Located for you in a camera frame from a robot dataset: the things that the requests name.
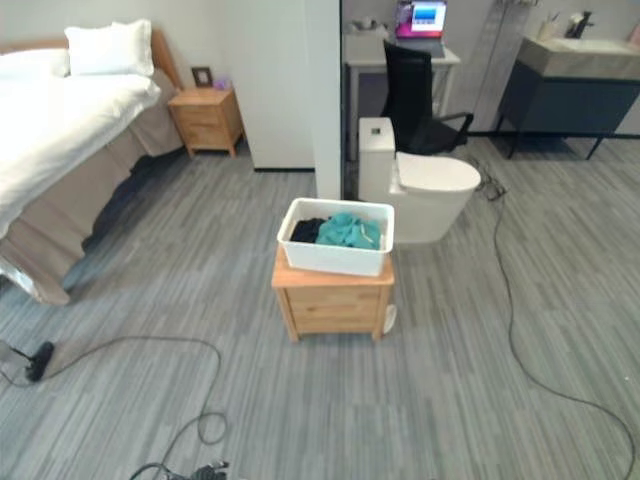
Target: teal cloth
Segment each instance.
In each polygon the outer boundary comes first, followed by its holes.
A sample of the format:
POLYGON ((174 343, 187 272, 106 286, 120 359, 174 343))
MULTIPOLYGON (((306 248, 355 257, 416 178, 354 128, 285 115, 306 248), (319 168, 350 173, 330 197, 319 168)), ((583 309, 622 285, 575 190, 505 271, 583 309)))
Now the teal cloth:
POLYGON ((380 227, 352 213, 338 213, 320 226, 316 243, 380 250, 380 227))

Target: sink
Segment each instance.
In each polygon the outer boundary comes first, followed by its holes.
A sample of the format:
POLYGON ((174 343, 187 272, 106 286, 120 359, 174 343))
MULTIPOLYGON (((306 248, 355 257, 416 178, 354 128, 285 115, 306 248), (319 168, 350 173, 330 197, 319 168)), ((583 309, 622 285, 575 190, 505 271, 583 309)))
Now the sink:
POLYGON ((554 45, 584 53, 620 53, 633 55, 636 50, 628 43, 618 40, 576 40, 574 38, 554 38, 550 41, 554 45))
POLYGON ((525 37, 517 58, 544 77, 640 82, 640 48, 623 40, 525 37))

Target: small purple object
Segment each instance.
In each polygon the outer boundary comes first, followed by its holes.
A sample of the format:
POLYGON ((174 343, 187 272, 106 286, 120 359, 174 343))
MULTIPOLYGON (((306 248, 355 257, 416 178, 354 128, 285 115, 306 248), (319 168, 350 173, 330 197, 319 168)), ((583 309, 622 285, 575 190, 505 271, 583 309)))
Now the small purple object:
POLYGON ((231 89, 231 79, 229 77, 220 77, 213 82, 213 88, 216 90, 231 89))

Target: toilet lid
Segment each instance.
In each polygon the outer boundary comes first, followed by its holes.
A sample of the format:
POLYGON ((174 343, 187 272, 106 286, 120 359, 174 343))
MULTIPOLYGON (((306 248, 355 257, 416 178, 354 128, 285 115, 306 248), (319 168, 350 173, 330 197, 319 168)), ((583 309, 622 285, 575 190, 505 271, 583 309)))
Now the toilet lid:
POLYGON ((460 192, 480 184, 478 171, 455 158, 398 152, 396 162, 400 184, 407 190, 460 192))

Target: laptop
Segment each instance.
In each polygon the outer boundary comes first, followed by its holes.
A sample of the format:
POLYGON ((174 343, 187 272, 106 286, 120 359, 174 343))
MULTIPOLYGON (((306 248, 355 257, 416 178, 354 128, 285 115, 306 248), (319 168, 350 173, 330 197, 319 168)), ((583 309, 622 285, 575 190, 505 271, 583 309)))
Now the laptop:
POLYGON ((444 21, 447 2, 401 2, 396 12, 396 45, 431 53, 432 58, 444 58, 444 21))

